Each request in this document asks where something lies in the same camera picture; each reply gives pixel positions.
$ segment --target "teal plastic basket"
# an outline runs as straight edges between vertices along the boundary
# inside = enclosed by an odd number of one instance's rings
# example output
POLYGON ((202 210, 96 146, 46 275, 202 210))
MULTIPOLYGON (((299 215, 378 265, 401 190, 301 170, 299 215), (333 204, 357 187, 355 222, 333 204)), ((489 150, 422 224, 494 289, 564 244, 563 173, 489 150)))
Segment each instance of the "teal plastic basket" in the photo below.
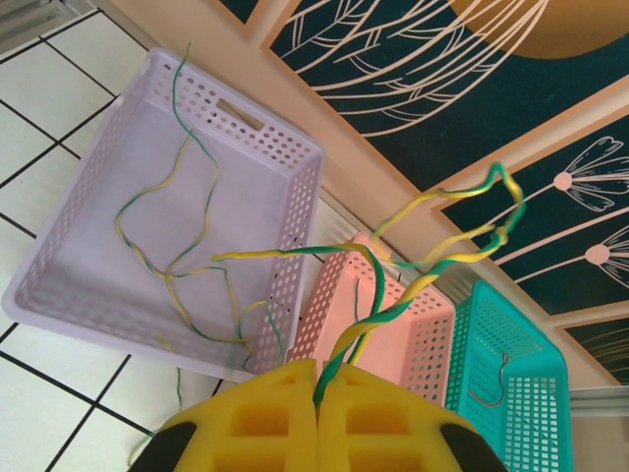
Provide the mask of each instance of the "teal plastic basket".
POLYGON ((572 472, 559 350, 486 282, 456 312, 446 407, 474 423, 510 471, 572 472))

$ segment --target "yellow foam object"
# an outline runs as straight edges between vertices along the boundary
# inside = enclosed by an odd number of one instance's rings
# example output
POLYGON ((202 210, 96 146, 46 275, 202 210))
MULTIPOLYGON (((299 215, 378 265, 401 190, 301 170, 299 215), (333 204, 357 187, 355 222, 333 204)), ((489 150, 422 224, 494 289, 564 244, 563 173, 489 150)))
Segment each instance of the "yellow foam object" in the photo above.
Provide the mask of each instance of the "yellow foam object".
POLYGON ((315 382, 315 361, 296 361, 175 415, 161 431, 197 428, 173 472, 461 471, 439 425, 476 431, 465 419, 345 364, 317 424, 315 382))

